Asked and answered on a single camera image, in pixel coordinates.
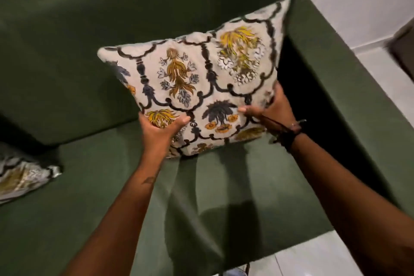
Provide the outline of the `person's left hand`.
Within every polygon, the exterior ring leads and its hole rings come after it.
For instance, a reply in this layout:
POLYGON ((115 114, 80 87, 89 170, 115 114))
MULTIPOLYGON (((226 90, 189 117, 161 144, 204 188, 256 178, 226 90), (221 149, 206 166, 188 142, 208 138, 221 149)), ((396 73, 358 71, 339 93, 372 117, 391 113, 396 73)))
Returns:
POLYGON ((139 113, 138 118, 142 129, 144 145, 141 160, 150 163, 161 162, 167 157, 175 135, 165 135, 163 132, 164 128, 154 126, 142 113, 139 113))

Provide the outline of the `person's right hand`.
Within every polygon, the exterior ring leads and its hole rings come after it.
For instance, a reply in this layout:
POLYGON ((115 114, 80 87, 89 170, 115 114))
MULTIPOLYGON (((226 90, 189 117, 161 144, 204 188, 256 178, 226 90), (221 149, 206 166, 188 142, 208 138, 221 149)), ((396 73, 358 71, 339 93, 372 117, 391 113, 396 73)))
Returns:
MULTIPOLYGON (((274 119, 287 127, 291 126, 293 123, 297 122, 297 119, 293 115, 292 108, 286 95, 284 94, 281 84, 278 81, 275 81, 273 89, 273 101, 267 108, 265 108, 266 110, 262 115, 274 119)), ((261 120, 260 117, 253 118, 257 119, 267 129, 277 129, 277 126, 275 126, 272 122, 261 120)))

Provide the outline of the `floral patterned cushion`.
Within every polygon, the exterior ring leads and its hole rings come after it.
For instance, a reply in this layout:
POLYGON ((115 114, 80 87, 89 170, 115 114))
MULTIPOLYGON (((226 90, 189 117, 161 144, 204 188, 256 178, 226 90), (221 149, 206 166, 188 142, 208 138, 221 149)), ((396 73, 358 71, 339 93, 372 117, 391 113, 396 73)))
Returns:
POLYGON ((270 103, 290 4, 279 0, 205 33, 102 47, 97 56, 154 126, 191 117, 167 158, 253 140, 266 129, 238 107, 270 103))
POLYGON ((20 149, 0 142, 0 205, 39 189, 63 173, 20 149))

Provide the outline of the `person's left forearm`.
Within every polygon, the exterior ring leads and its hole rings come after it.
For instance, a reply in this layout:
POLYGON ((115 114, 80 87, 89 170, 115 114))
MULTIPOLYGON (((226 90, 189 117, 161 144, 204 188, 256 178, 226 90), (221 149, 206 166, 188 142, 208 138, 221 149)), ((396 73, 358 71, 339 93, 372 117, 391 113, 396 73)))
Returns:
POLYGON ((61 276, 130 276, 163 156, 145 151, 98 227, 61 276))

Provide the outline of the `person's right forearm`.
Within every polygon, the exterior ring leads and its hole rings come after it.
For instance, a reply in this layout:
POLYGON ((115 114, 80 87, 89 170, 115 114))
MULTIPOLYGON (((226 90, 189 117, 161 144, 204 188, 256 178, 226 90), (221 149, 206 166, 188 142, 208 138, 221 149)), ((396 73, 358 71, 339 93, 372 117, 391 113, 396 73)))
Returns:
POLYGON ((306 134, 290 147, 364 276, 414 276, 414 219, 366 186, 306 134))

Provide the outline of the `green sofa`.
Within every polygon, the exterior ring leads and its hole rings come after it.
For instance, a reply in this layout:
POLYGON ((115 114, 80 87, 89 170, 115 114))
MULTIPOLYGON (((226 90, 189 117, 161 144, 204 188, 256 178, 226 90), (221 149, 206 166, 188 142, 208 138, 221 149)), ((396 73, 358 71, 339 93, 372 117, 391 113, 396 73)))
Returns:
POLYGON ((278 79, 309 137, 414 217, 414 128, 311 0, 0 0, 0 137, 63 174, 0 206, 0 276, 58 276, 134 172, 138 111, 187 113, 133 276, 210 276, 333 229, 236 106, 278 79))

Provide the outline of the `black thread wristband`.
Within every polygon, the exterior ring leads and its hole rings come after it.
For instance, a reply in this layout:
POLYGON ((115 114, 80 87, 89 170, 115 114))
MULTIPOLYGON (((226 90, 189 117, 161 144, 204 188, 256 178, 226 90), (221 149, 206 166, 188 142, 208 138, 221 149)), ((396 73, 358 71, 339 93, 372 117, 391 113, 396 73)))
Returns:
POLYGON ((269 139, 269 144, 278 143, 285 148, 288 153, 291 152, 291 147, 295 138, 302 133, 303 125, 307 123, 306 119, 301 119, 287 127, 284 124, 264 115, 261 115, 260 119, 272 122, 275 126, 277 126, 277 129, 267 129, 267 132, 272 135, 269 139))

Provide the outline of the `dark furniture piece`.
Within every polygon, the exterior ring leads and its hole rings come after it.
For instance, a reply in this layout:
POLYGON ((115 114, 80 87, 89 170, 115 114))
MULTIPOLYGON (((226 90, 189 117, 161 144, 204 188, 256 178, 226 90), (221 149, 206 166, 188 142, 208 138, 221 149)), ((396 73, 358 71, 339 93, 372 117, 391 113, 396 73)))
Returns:
POLYGON ((414 17, 394 34, 386 48, 414 83, 414 17))

